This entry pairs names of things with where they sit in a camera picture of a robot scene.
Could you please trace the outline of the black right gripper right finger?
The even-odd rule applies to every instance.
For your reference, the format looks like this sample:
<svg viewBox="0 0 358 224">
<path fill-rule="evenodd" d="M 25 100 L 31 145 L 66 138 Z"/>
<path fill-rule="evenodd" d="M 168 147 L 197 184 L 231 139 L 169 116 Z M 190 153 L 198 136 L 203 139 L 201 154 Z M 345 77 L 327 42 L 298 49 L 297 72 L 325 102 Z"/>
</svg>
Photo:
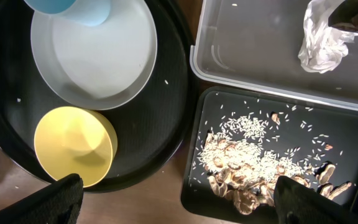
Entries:
<svg viewBox="0 0 358 224">
<path fill-rule="evenodd" d="M 358 215 L 287 176 L 273 193 L 279 224 L 358 224 Z"/>
</svg>

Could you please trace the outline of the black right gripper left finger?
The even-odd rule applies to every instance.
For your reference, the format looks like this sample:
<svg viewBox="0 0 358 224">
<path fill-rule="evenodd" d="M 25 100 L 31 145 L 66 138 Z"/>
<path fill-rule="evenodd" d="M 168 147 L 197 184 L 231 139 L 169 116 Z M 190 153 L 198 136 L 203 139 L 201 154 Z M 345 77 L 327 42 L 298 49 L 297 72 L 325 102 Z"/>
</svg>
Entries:
<svg viewBox="0 0 358 224">
<path fill-rule="evenodd" d="M 83 202 L 83 180 L 70 174 L 0 210 L 0 223 L 76 224 Z"/>
</svg>

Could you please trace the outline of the food scraps pile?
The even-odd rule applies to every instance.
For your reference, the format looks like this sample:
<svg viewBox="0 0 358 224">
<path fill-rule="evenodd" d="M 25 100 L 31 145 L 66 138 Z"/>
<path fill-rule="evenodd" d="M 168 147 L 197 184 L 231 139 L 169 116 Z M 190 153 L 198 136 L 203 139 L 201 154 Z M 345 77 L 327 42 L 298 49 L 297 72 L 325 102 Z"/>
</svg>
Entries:
<svg viewBox="0 0 358 224">
<path fill-rule="evenodd" d="M 352 187 L 349 181 L 332 183 L 337 165 L 322 160 L 333 148 L 325 134 L 312 138 L 318 148 L 305 156 L 300 154 L 300 146 L 279 153 L 278 131 L 282 122 L 289 122 L 288 116 L 282 111 L 269 113 L 265 119 L 260 115 L 232 112 L 219 117 L 217 127 L 211 118 L 201 123 L 206 131 L 198 132 L 191 162 L 200 175 L 190 179 L 191 187 L 206 183 L 215 196 L 232 202 L 243 215 L 261 205 L 274 205 L 273 191 L 281 176 L 309 189 L 317 187 L 317 192 L 330 200 Z"/>
</svg>

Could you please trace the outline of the light blue cup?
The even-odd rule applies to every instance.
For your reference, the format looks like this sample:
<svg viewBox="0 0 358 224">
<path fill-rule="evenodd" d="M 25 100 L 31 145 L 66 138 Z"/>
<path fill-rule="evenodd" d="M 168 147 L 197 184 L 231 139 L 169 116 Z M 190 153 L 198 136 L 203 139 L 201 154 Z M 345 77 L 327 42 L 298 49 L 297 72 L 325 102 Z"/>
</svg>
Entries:
<svg viewBox="0 0 358 224">
<path fill-rule="evenodd" d="M 34 11 L 86 26 L 102 24 L 111 11 L 111 0 L 24 0 Z"/>
</svg>

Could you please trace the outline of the yellow bowl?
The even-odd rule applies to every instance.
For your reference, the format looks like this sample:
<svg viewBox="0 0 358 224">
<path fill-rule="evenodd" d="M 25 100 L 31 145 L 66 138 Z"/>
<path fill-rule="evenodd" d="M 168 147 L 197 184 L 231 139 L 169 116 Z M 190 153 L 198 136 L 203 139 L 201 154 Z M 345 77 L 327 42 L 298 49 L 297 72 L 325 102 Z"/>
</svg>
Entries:
<svg viewBox="0 0 358 224">
<path fill-rule="evenodd" d="M 117 153 L 113 125 L 100 113 L 62 106 L 37 124 L 34 149 L 43 170 L 54 180 L 78 174 L 92 187 L 108 174 Z"/>
</svg>

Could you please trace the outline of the white tissue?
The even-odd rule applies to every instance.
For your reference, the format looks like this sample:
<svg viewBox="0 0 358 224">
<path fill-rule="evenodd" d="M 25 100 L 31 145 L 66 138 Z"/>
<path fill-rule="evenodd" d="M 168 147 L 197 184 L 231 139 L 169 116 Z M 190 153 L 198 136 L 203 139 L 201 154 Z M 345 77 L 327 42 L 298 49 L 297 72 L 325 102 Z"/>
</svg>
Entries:
<svg viewBox="0 0 358 224">
<path fill-rule="evenodd" d="M 311 0 L 303 19 L 304 38 L 298 58 L 301 67 L 310 73 L 326 73 L 334 70 L 353 43 L 353 32 L 328 26 L 329 16 L 344 0 Z"/>
</svg>

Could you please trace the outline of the grey plate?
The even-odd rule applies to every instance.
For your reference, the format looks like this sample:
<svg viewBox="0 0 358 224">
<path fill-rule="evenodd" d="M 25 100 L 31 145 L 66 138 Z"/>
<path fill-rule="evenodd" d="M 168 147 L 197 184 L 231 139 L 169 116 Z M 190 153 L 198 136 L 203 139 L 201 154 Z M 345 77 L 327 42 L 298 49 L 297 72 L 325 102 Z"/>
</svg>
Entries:
<svg viewBox="0 0 358 224">
<path fill-rule="evenodd" d="M 109 17 L 84 26 L 34 13 L 30 40 L 40 75 L 61 99 L 89 110 L 110 110 L 146 86 L 157 58 L 157 30 L 141 0 L 112 1 Z"/>
</svg>

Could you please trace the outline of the gold snack wrapper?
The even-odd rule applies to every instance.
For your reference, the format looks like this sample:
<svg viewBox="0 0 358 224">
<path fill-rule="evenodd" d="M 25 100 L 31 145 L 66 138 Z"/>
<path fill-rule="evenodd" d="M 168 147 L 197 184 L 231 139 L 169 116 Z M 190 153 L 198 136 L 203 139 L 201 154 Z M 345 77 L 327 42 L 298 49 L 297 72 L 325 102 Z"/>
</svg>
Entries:
<svg viewBox="0 0 358 224">
<path fill-rule="evenodd" d="M 328 26 L 358 33 L 358 0 L 345 0 L 331 13 Z"/>
</svg>

